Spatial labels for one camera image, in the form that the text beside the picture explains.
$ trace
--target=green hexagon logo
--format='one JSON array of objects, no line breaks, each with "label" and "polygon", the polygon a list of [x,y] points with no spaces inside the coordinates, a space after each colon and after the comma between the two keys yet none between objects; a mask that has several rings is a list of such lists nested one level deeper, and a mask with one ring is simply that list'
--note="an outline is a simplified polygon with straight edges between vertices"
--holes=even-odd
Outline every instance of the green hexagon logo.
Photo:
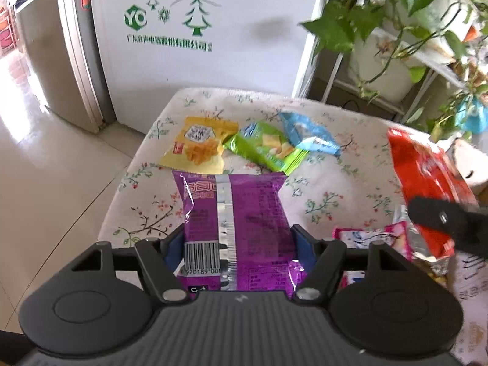
[{"label": "green hexagon logo", "polygon": [[135,31],[147,25],[146,10],[133,5],[125,11],[125,24]]}]

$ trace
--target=floral tablecloth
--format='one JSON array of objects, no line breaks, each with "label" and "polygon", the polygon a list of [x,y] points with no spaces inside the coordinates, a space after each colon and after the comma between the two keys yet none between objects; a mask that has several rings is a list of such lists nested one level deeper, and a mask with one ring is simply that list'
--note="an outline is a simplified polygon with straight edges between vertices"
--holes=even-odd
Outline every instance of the floral tablecloth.
[{"label": "floral tablecloth", "polygon": [[[183,222],[171,169],[158,166],[158,161],[172,149],[185,117],[228,119],[238,122],[241,128],[252,121],[266,120],[282,129],[278,117],[281,110],[306,114],[326,126],[343,146],[339,158],[310,153],[287,179],[280,199],[290,226],[300,224],[316,238],[331,238],[336,226],[379,228],[391,224],[395,206],[404,200],[390,156],[386,121],[307,99],[192,88],[174,95],[146,135],[114,196],[99,239],[111,241],[114,247],[132,246],[148,236],[164,237]],[[225,174],[263,172],[261,167],[229,151],[224,151],[223,157]],[[486,344],[486,317],[484,321],[475,329],[475,347],[481,346],[482,351]],[[457,350],[466,347],[461,352],[470,356],[457,355],[465,362],[486,363],[486,354],[486,359],[480,359],[477,350],[474,357],[474,344],[469,346],[473,336],[470,323],[475,322],[465,321],[465,338],[456,344]]]}]

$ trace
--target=barcode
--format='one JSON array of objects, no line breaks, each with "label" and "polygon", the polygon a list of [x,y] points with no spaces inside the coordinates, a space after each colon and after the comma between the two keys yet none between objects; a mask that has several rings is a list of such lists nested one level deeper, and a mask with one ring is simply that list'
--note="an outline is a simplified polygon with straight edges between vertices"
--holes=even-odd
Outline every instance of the barcode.
[{"label": "barcode", "polygon": [[185,243],[185,270],[190,277],[220,275],[219,242]]}]

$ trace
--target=yellow snack bag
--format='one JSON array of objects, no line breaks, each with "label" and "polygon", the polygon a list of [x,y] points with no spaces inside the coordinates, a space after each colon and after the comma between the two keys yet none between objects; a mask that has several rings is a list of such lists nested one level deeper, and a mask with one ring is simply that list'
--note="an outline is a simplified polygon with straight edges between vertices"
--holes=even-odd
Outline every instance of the yellow snack bag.
[{"label": "yellow snack bag", "polygon": [[186,117],[185,126],[176,136],[173,149],[164,154],[159,164],[192,173],[222,174],[222,143],[238,130],[236,122]]}]

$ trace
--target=red snack bag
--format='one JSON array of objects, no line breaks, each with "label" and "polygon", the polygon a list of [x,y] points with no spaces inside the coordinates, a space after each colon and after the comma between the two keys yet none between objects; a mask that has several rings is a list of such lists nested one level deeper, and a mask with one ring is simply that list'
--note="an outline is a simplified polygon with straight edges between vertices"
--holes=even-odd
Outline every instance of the red snack bag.
[{"label": "red snack bag", "polygon": [[[435,144],[400,129],[390,129],[388,139],[395,172],[408,204],[416,196],[477,205],[476,198],[446,153]],[[452,256],[454,242],[439,231],[416,225],[436,258]]]}]

